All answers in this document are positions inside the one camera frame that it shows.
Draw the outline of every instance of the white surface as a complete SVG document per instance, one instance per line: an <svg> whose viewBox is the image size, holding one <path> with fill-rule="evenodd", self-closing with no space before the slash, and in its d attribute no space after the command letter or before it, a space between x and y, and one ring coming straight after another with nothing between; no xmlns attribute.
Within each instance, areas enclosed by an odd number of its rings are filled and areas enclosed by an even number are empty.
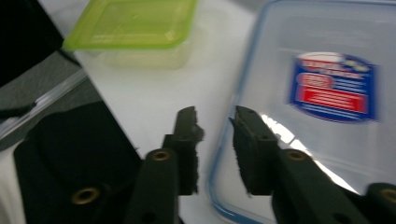
<svg viewBox="0 0 396 224"><path fill-rule="evenodd" d="M20 185L14 162L16 144L0 152L0 223L24 224Z"/></svg>
<svg viewBox="0 0 396 224"><path fill-rule="evenodd" d="M50 0L41 2L47 8ZM73 2L74 6L83 6L85 1ZM180 214L188 224L224 222L205 197L207 167L216 149L262 2L201 0L190 60L177 70L115 69L103 65L92 55L77 54L92 83L126 135L139 147L141 155L160 147L163 136L172 133L178 110L196 106L199 125L205 129L205 141L197 148L200 194L180 200ZM47 11L65 35L82 8L55 8L49 4Z"/></svg>

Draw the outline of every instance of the black object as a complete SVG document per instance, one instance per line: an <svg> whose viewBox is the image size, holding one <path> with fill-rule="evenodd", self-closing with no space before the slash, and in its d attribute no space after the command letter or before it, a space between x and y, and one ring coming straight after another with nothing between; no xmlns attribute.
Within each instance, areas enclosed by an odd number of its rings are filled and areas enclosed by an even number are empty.
<svg viewBox="0 0 396 224"><path fill-rule="evenodd" d="M197 191L195 147L203 135L194 107L180 110L174 133L143 162L123 224L180 223L177 197Z"/></svg>
<svg viewBox="0 0 396 224"><path fill-rule="evenodd" d="M63 38L37 0L2 1L0 87L43 61Z"/></svg>
<svg viewBox="0 0 396 224"><path fill-rule="evenodd" d="M305 153L280 149L253 110L236 107L233 146L248 192L271 195L279 224L396 223L396 186L372 184L360 196L335 185Z"/></svg>
<svg viewBox="0 0 396 224"><path fill-rule="evenodd" d="M103 102L43 118L14 152L27 224L183 223L177 196L197 191L194 107L142 163Z"/></svg>
<svg viewBox="0 0 396 224"><path fill-rule="evenodd" d="M141 163L104 103L43 118L14 158L27 224L120 223Z"/></svg>

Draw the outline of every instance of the sticker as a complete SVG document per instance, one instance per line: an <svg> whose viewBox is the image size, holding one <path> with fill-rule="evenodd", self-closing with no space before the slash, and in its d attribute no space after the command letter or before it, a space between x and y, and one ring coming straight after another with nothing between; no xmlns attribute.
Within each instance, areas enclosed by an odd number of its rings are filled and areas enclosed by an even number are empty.
<svg viewBox="0 0 396 224"><path fill-rule="evenodd" d="M290 104L314 117L337 122L375 119L375 66L332 52L295 60Z"/></svg>

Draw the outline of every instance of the container lid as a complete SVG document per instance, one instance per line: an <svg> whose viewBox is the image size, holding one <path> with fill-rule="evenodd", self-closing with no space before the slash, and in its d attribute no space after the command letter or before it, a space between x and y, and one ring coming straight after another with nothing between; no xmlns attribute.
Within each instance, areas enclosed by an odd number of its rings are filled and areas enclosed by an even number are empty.
<svg viewBox="0 0 396 224"><path fill-rule="evenodd" d="M91 0L64 48L173 48L190 32L196 1Z"/></svg>
<svg viewBox="0 0 396 224"><path fill-rule="evenodd" d="M282 148L312 155L339 185L364 194L396 184L396 5L276 1L256 23L235 89ZM235 223L276 223L271 198L247 195L227 119L210 177L214 208Z"/></svg>

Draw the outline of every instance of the brass screw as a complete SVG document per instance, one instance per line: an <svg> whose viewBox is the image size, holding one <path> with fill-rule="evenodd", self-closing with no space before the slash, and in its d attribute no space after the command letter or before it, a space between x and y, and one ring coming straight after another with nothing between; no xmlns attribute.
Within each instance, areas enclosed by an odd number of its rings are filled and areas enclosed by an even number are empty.
<svg viewBox="0 0 396 224"><path fill-rule="evenodd" d="M306 159L305 154L297 150L289 151L287 155L292 161L304 161Z"/></svg>
<svg viewBox="0 0 396 224"><path fill-rule="evenodd" d="M381 189L382 197L390 201L391 203L396 203L396 189Z"/></svg>
<svg viewBox="0 0 396 224"><path fill-rule="evenodd" d="M100 195L99 189L96 188L85 188L77 191L73 194L72 203L74 204L86 204L95 201Z"/></svg>
<svg viewBox="0 0 396 224"><path fill-rule="evenodd" d="M167 151L158 151L158 152L154 153L154 155L152 155L152 158L155 161L166 161L169 158L171 158L171 154L169 154L169 152L167 152Z"/></svg>

